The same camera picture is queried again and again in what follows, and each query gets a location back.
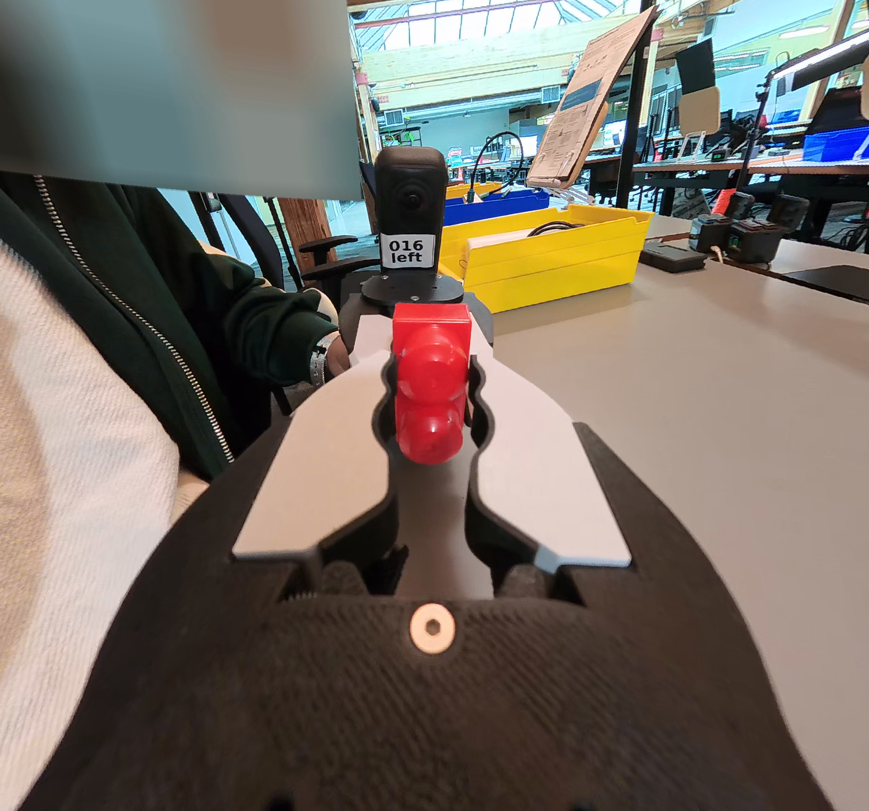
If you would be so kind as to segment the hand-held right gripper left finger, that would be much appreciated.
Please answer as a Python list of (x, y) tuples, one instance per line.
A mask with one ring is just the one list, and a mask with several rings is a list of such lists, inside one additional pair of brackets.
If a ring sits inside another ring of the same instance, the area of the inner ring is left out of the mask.
[(235, 541), (236, 558), (379, 560), (392, 548), (395, 491), (375, 432), (389, 360), (376, 351), (299, 407)]

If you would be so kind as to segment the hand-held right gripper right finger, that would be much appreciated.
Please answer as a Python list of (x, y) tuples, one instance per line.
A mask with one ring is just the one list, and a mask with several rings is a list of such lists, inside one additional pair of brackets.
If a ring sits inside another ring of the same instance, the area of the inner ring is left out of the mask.
[(625, 568), (631, 553), (578, 430), (551, 397), (492, 356), (473, 357), (465, 533), (492, 568)]

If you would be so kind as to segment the red toy brick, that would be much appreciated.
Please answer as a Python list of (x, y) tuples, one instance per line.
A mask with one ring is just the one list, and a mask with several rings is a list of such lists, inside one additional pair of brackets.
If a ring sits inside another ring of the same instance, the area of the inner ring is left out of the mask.
[(396, 437), (410, 461), (437, 465), (462, 447), (472, 318), (464, 304), (397, 304)]

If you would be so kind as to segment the yellow plastic bin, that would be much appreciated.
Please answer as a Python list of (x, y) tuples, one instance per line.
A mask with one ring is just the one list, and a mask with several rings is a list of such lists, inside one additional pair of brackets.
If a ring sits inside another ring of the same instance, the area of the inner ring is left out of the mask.
[[(444, 227), (440, 269), (492, 313), (631, 284), (654, 214), (571, 205)], [(465, 261), (468, 238), (530, 230)]]

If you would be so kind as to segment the person's left forearm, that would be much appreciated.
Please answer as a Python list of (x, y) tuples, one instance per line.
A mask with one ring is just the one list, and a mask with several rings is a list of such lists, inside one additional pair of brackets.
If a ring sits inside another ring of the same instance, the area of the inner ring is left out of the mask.
[(338, 324), (331, 302), (316, 289), (289, 293), (255, 283), (230, 306), (224, 329), (230, 354), (247, 375), (288, 386), (310, 382), (312, 349)]

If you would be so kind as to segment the grey desk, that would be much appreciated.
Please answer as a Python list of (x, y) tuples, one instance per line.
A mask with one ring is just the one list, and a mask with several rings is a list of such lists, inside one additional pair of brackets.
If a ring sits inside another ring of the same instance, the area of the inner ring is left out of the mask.
[(867, 305), (713, 262), (494, 316), (723, 577), (836, 809), (867, 809)]

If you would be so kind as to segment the silver wristwatch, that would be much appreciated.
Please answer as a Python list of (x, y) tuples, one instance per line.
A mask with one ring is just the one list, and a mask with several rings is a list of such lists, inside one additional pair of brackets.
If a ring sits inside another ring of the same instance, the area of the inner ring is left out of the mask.
[(310, 357), (310, 384), (319, 389), (333, 378), (328, 364), (328, 353), (331, 345), (340, 338), (340, 332), (335, 330), (320, 338), (312, 349)]

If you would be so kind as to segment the blue plastic bin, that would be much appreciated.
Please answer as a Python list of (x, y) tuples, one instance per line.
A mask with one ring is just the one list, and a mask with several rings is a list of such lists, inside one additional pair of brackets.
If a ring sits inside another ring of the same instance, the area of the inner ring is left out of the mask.
[(522, 212), (549, 208), (550, 194), (543, 189), (520, 188), (504, 193), (492, 192), (479, 201), (468, 203), (464, 197), (449, 198), (446, 202), (443, 226), (453, 226), (485, 219), (495, 219)]

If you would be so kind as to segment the black office chair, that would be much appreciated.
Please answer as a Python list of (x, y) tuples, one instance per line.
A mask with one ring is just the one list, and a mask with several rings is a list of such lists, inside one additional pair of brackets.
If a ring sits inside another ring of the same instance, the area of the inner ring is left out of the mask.
[(288, 291), (317, 287), (338, 302), (347, 274), (371, 267), (375, 259), (359, 249), (353, 235), (332, 235), (325, 208), (316, 201), (265, 198), (271, 221), (248, 197), (190, 191), (206, 240), (240, 258), (238, 239), (269, 283)]

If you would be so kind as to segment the black flat box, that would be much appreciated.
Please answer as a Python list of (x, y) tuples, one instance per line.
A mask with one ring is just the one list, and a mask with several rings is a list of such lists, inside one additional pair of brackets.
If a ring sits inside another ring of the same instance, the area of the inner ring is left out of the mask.
[(666, 273), (676, 274), (704, 269), (707, 256), (670, 242), (649, 241), (640, 252), (639, 262)]

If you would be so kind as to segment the cardboard sheet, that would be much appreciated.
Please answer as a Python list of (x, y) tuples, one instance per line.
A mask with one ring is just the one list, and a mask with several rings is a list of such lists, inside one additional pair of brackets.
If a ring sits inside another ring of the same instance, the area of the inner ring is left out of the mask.
[(528, 186), (565, 190), (575, 183), (606, 116), (606, 96), (657, 15), (651, 5), (588, 43), (528, 171)]

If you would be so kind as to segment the dark green zip jacket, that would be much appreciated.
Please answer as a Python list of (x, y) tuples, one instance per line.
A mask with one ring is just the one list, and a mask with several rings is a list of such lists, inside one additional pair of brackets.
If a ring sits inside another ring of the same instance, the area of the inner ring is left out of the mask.
[(222, 473), (286, 387), (247, 375), (224, 329), (244, 291), (273, 285), (205, 250), (155, 188), (2, 172), (1, 192), (2, 243), (156, 415), (181, 463), (206, 481)]

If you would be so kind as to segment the black charging case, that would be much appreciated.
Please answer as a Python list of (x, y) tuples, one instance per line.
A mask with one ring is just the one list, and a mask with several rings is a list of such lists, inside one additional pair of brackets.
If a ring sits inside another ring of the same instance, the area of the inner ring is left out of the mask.
[(733, 220), (718, 213), (706, 214), (692, 220), (689, 233), (689, 247), (695, 252), (709, 254), (717, 247), (726, 252)]
[(733, 262), (769, 264), (788, 229), (765, 219), (741, 219), (731, 223), (727, 232), (726, 257)]

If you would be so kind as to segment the cream white shirt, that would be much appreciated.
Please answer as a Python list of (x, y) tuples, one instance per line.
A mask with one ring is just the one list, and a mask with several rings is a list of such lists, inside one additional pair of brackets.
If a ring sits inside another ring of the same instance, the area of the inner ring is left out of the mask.
[(180, 462), (149, 407), (6, 244), (1, 266), (1, 805), (16, 809), (177, 519)]

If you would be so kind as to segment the black pole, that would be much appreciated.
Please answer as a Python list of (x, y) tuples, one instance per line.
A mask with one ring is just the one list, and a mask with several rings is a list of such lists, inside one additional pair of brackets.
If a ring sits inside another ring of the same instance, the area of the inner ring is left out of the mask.
[(633, 186), (633, 167), (641, 121), (641, 108), (646, 84), (649, 49), (654, 23), (657, 18), (657, 0), (640, 0), (640, 11), (647, 14), (646, 28), (640, 35), (635, 48), (631, 85), (629, 91), (625, 132), (621, 150), (621, 161), (617, 179), (615, 205), (625, 209)]

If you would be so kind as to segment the small stand with tan board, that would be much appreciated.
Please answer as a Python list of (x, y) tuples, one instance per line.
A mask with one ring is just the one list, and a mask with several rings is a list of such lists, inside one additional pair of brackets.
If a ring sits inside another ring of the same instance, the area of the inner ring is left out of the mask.
[(682, 144), (678, 158), (686, 155), (688, 143), (695, 140), (694, 154), (702, 150), (706, 135), (719, 131), (721, 94), (715, 82), (711, 39), (689, 46), (675, 57), (679, 72), (679, 132)]

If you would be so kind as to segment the black flat pad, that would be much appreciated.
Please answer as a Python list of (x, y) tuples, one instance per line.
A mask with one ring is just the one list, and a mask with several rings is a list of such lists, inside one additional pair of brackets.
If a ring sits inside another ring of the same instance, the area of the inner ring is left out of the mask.
[(868, 269), (849, 264), (789, 272), (781, 279), (826, 294), (868, 304)]

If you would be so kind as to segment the small blue bin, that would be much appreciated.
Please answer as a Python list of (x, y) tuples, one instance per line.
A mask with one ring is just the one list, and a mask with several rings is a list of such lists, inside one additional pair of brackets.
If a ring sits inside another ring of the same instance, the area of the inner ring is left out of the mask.
[(802, 160), (811, 163), (841, 164), (867, 160), (868, 126), (807, 133)]

